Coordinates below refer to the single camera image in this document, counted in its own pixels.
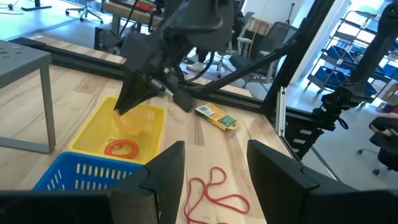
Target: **floor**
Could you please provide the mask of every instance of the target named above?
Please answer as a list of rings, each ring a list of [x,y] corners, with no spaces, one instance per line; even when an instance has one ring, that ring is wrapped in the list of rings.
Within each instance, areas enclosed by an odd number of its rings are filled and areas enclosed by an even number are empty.
[[[20,0],[17,6],[21,7],[23,4],[30,4],[30,1]],[[8,23],[9,28],[7,32],[0,33],[0,39],[12,39],[13,37],[41,33],[73,44],[93,47],[94,29],[99,25],[99,22],[91,17],[88,21],[80,22],[78,21],[78,14],[72,12],[69,16],[66,16],[64,13],[66,7],[70,7],[70,5],[66,6],[66,3],[60,2],[53,4],[51,9],[25,12],[24,15],[18,16],[13,15],[12,17],[18,17],[18,20]],[[0,14],[0,22],[9,20],[10,17],[11,15]],[[110,17],[104,16],[103,20],[105,24],[109,23]],[[186,70],[186,65],[182,64],[181,68]],[[212,66],[203,78],[214,80],[216,76],[216,68]],[[241,87],[243,83],[243,80],[237,80],[232,85]],[[316,94],[318,88],[315,85],[306,88],[307,83],[308,80],[302,78],[296,85],[288,87],[288,106],[306,111],[311,111],[320,106],[321,96]],[[270,86],[271,84],[249,83],[247,89],[253,97],[264,99]],[[376,107],[379,103],[380,101],[376,101],[363,109],[345,111],[341,116],[349,124],[349,130],[337,126],[335,131],[326,132],[314,144],[313,150],[304,157],[303,163],[322,174],[331,176],[316,156],[316,154],[319,154],[338,178],[352,187],[359,190],[396,188],[398,186],[398,173],[384,171],[379,176],[375,176],[372,174],[372,170],[379,166],[377,157],[367,153],[362,156],[356,154],[358,149],[364,147],[376,152],[378,150],[376,146],[369,142],[372,132],[368,129],[368,124],[377,116]]]

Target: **wooden tabletop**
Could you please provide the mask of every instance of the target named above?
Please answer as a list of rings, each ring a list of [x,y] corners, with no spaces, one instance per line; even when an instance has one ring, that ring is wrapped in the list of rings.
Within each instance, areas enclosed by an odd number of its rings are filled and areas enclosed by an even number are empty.
[[[104,52],[68,44],[47,37],[34,39],[65,50],[120,62],[121,58]],[[87,117],[106,96],[118,96],[121,81],[91,75],[51,65],[50,67],[53,109],[57,148],[51,155],[43,155],[17,149],[0,148],[0,189],[31,189],[40,179],[56,156],[67,150],[67,144],[82,127]],[[34,72],[0,90],[0,135],[26,141],[47,142],[44,109],[41,96],[40,75]],[[229,86],[231,91],[241,91]],[[162,149],[176,141],[185,141],[185,182],[180,201],[177,223],[186,223],[183,205],[187,199],[187,182],[192,177],[205,181],[210,178],[213,166],[223,168],[227,173],[226,183],[210,190],[213,197],[226,194],[241,194],[251,205],[247,215],[242,215],[204,200],[192,214],[193,218],[208,223],[265,223],[256,193],[253,189],[246,162],[246,146],[249,139],[257,139],[288,156],[265,116],[220,106],[236,119],[243,121],[235,131],[224,132],[195,113],[185,113],[167,96],[155,97],[145,103],[167,109],[165,135]],[[193,186],[194,202],[200,194],[200,186]],[[227,203],[243,208],[238,200]]]
[[[104,3],[104,11],[108,12],[112,15],[117,15],[117,16],[121,16],[123,18],[127,18],[127,17],[129,17],[131,8],[122,6],[115,2],[107,1]],[[150,14],[147,12],[141,12],[138,10],[134,10],[134,12],[131,15],[132,21],[137,21],[137,22],[140,22],[143,24],[148,24],[149,19],[150,19]],[[157,27],[157,25],[161,22],[162,19],[163,18],[161,18],[160,16],[154,16],[152,25],[154,27]]]

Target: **red rubber band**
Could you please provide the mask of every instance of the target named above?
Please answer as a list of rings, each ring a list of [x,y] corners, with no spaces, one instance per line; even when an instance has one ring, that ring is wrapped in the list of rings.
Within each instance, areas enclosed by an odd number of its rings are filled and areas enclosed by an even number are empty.
[[[130,146],[131,152],[128,154],[121,154],[121,155],[113,154],[112,149],[115,149],[118,146],[121,147],[123,145]],[[138,153],[139,153],[139,150],[138,150],[137,143],[135,143],[134,141],[129,140],[129,139],[114,140],[105,147],[105,151],[104,151],[104,154],[107,156],[120,157],[123,159],[134,159],[135,157],[137,157]]]
[[[221,171],[221,173],[222,173],[223,176],[224,176],[224,179],[223,179],[222,181],[220,181],[220,182],[214,182],[214,183],[213,183],[213,182],[212,182],[212,181],[213,181],[213,170],[219,170],[219,171]],[[193,207],[191,208],[191,210],[187,211],[188,202],[189,202],[189,199],[190,199],[190,197],[191,197],[192,182],[193,182],[194,180],[196,180],[196,181],[198,181],[199,183],[201,183],[201,185],[202,185],[202,187],[203,187],[203,192],[202,192],[202,195],[200,196],[199,200],[193,205]],[[214,204],[216,204],[216,205],[219,205],[219,206],[222,206],[222,207],[225,207],[225,208],[229,208],[229,209],[234,210],[234,211],[236,211],[236,212],[239,212],[239,213],[241,213],[241,214],[247,214],[247,213],[249,213],[249,211],[250,211],[250,204],[249,204],[249,201],[248,201],[246,198],[244,198],[242,195],[239,195],[239,194],[231,194],[231,195],[227,195],[227,196],[220,197],[220,198],[213,198],[213,197],[210,196],[210,194],[209,194],[209,192],[208,192],[208,191],[209,191],[209,188],[210,188],[211,186],[221,185],[221,184],[223,184],[223,183],[225,182],[225,180],[226,180],[226,173],[225,173],[225,171],[224,171],[222,168],[219,168],[219,167],[213,167],[213,168],[210,169],[210,182],[209,182],[208,184],[205,184],[205,182],[204,182],[201,178],[198,178],[198,177],[194,177],[194,178],[192,178],[192,179],[189,180],[188,197],[187,197],[187,201],[185,202],[185,206],[184,206],[184,215],[185,215],[185,218],[187,219],[188,224],[189,224],[190,222],[199,223],[199,224],[209,224],[209,223],[207,223],[207,222],[203,222],[203,221],[199,221],[199,220],[194,220],[194,219],[192,219],[192,218],[190,217],[191,213],[192,213],[193,210],[199,205],[199,203],[200,203],[200,201],[203,199],[203,197],[206,197],[207,200],[209,200],[210,202],[212,202],[212,203],[214,203]],[[220,202],[220,201],[222,201],[222,200],[224,200],[224,199],[232,198],[232,197],[236,197],[236,198],[241,199],[241,200],[246,204],[247,209],[246,209],[246,210],[240,210],[240,209],[238,209],[238,208],[235,208],[235,207],[232,207],[232,206],[230,206],[230,205],[227,205],[227,204],[225,204],[225,203],[221,203],[221,202]]]

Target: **yellow package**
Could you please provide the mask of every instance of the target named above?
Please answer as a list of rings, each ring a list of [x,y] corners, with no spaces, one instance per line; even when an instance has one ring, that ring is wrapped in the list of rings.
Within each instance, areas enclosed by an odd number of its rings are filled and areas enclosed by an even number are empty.
[[[240,121],[235,120],[211,103],[199,106],[195,109],[195,112],[215,126],[221,128],[223,131],[227,129],[234,130],[241,124]]]

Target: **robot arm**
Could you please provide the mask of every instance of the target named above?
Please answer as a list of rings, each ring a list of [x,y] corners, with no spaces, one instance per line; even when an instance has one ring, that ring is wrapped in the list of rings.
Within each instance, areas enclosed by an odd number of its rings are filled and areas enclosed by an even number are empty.
[[[126,60],[121,65],[125,76],[115,110],[124,114],[165,92],[190,111],[194,99],[179,85],[184,81],[179,65],[194,47],[214,51],[228,43],[232,25],[232,0],[189,0],[150,35],[130,33],[118,44]]]
[[[358,106],[364,100],[366,82],[372,76],[379,62],[388,53],[398,37],[398,2],[390,3],[379,20],[377,34],[370,43],[350,79],[339,86],[335,92],[322,97],[322,105],[314,109],[313,114],[323,123],[348,125],[340,118],[343,110]]]

